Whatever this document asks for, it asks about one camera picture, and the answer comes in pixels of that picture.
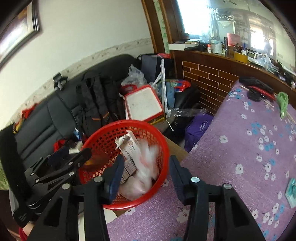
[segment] red plastic basket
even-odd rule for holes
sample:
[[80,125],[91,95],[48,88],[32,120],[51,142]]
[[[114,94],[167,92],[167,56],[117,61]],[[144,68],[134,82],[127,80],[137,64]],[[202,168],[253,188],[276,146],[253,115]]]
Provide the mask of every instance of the red plastic basket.
[[104,205],[104,208],[107,209],[128,209],[147,201],[158,191],[168,174],[169,149],[165,138],[160,131],[147,122],[138,120],[119,120],[97,130],[83,145],[83,148],[90,148],[92,154],[106,153],[109,156],[109,160],[104,167],[95,172],[88,172],[80,168],[79,178],[81,183],[85,184],[92,178],[101,176],[105,168],[114,163],[116,156],[122,154],[120,149],[115,150],[115,138],[126,134],[126,130],[131,130],[138,140],[145,139],[148,141],[149,145],[158,145],[159,153],[156,163],[160,174],[155,184],[145,195],[134,201],[129,201],[125,197],[117,194],[116,199],[111,205]]

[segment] purple floral bedspread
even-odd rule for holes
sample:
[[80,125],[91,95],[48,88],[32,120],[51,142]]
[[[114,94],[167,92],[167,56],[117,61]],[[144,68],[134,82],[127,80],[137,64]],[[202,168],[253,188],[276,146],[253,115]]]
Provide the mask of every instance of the purple floral bedspread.
[[[213,185],[230,183],[257,221],[266,240],[276,241],[290,222],[285,191],[296,177],[296,125],[281,119],[276,102],[253,102],[236,83],[210,127],[182,166]],[[288,112],[296,120],[296,111]],[[155,196],[109,223],[111,241],[182,241],[189,206],[177,199],[171,178]],[[213,239],[210,205],[208,240]]]

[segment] window glass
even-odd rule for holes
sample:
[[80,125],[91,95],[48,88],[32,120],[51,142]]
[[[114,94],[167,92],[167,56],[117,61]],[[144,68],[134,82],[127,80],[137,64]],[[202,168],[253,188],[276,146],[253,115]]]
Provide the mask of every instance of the window glass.
[[295,46],[278,19],[259,0],[177,0],[191,39],[224,42],[227,33],[240,45],[267,53],[295,71]]

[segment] picture frame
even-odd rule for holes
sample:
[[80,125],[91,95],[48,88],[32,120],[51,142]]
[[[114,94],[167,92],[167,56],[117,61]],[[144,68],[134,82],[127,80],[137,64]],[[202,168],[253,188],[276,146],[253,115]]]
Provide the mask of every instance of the picture frame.
[[0,69],[11,56],[40,31],[37,1],[25,7],[0,34]]

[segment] purple bag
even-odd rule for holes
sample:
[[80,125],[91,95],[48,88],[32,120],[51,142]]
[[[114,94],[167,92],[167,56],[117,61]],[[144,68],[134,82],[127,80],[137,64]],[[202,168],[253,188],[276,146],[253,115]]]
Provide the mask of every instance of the purple bag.
[[205,133],[212,120],[213,117],[208,114],[197,115],[193,118],[193,120],[186,127],[185,130],[185,151],[191,151],[191,149],[196,145],[196,143]]

